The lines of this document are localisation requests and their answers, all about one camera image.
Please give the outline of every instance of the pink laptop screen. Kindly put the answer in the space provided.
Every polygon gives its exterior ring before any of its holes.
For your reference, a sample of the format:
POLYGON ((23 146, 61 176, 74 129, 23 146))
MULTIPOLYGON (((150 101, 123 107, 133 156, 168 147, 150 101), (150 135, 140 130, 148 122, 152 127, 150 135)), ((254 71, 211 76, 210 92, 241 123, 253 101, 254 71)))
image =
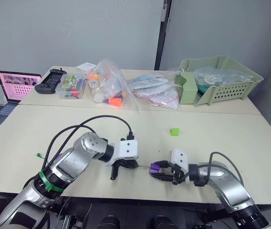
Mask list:
POLYGON ((0 73, 0 80, 8 99, 22 100, 38 83, 40 76, 0 73))

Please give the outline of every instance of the green plastic basket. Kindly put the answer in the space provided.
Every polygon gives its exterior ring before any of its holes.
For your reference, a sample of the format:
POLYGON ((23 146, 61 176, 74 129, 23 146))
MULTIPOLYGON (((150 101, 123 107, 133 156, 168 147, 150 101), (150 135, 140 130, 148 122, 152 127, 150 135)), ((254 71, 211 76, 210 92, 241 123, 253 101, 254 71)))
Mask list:
MULTIPOLYGON (((237 62, 229 56, 216 56, 203 59, 186 59, 180 64, 180 69, 187 72, 193 72, 197 68, 211 66, 217 69, 234 69, 237 71, 244 72, 249 75, 253 75, 251 81, 228 83, 221 86, 210 86, 208 90, 201 96, 199 93, 194 98, 194 106, 201 104, 211 105, 214 102, 225 101, 229 99, 245 99, 253 88, 259 84, 263 77, 250 70, 246 66, 237 62)), ((185 74, 180 74, 177 78, 177 82, 187 83, 185 74)), ((181 90, 182 96, 180 103, 189 104, 189 96, 187 91, 181 90)))

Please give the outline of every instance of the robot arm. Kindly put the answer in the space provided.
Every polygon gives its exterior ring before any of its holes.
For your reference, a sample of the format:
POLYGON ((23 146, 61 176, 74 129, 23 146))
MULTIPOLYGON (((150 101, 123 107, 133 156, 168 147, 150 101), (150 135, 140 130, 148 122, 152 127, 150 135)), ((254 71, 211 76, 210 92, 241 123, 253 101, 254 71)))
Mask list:
MULTIPOLYGON (((227 168, 221 162, 213 161, 212 164, 227 168)), ((185 152, 174 149, 171 152, 169 165, 173 168, 173 183, 177 184, 175 182, 176 179, 179 179, 194 168, 194 171, 190 173, 185 182, 194 182, 195 186, 205 185, 208 167, 195 169, 197 165, 188 163, 187 154, 185 152)), ((234 219, 238 228, 271 229, 271 224, 261 214, 249 193, 229 172, 218 167, 211 167, 207 184, 214 189, 220 202, 234 219)))
POLYGON ((120 141, 113 146, 95 133, 85 133, 74 142, 72 148, 67 149, 51 165, 40 171, 38 176, 10 202, 0 215, 0 228, 10 224, 26 228, 40 226, 47 209, 79 177, 92 159, 112 166, 118 160, 137 158, 136 140, 120 141))

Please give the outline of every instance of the green block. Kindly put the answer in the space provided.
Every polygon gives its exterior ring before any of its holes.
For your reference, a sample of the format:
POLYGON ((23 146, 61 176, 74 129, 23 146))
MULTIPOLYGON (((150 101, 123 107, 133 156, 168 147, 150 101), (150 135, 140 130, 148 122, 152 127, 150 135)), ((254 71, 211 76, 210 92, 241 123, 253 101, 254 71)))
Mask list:
POLYGON ((179 128, 172 128, 169 131, 171 136, 179 136, 179 128))

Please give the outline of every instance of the tabletop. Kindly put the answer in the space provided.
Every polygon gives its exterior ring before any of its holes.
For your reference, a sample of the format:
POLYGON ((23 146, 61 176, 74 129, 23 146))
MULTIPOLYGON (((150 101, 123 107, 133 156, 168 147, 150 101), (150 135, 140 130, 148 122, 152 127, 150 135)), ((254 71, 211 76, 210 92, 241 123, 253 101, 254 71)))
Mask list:
MULTIPOLYGON (((64 67, 64 66, 52 66, 50 69, 62 68, 67 73, 76 73, 79 70, 76 67, 64 67)), ((172 74, 166 71, 152 71, 152 70, 121 70, 122 74, 126 79, 132 79, 140 75, 148 73, 161 73, 161 74, 172 74)), ((45 73, 41 81, 49 74, 49 70, 45 73)), ((20 104, 28 105, 48 105, 48 106, 72 106, 72 107, 90 107, 90 108, 107 108, 107 109, 118 109, 114 106, 104 103, 95 103, 90 95, 90 89, 86 86, 83 99, 60 99, 57 94, 39 94, 35 90, 31 90, 27 96, 20 102, 20 104)), ((144 105, 144 103, 138 106, 127 104, 124 109, 140 109, 140 110, 155 110, 155 111, 166 111, 167 108, 156 107, 151 105, 144 105)), ((249 98, 245 100, 232 99, 223 101, 220 103, 213 103, 211 106, 203 104, 200 106, 193 106, 192 104, 184 104, 178 107, 179 111, 182 112, 209 112, 209 113, 232 113, 232 114, 255 114, 259 115, 259 110, 251 102, 249 98)))
MULTIPOLYGON (((174 186, 149 175, 150 163, 169 160, 170 151, 179 148, 188 154, 190 163, 208 161, 213 151, 224 153, 239 168, 255 202, 271 204, 271 127, 262 115, 171 110, 18 105, 0 126, 0 192, 20 192, 26 180, 41 169, 43 160, 36 154, 45 155, 54 135, 96 115, 117 115, 131 125, 139 144, 141 167, 135 170, 121 167, 117 179, 112 181, 111 168, 93 160, 63 195, 219 203, 211 187, 185 183, 174 186), (170 128, 180 128, 180 135, 170 136, 170 128)), ((110 118, 88 125, 110 143, 118 142, 128 133, 123 123, 110 118)), ((65 148, 71 147, 84 132, 77 131, 65 148)), ((57 139, 51 156, 66 136, 57 139)), ((215 160, 228 165, 221 157, 215 160)))

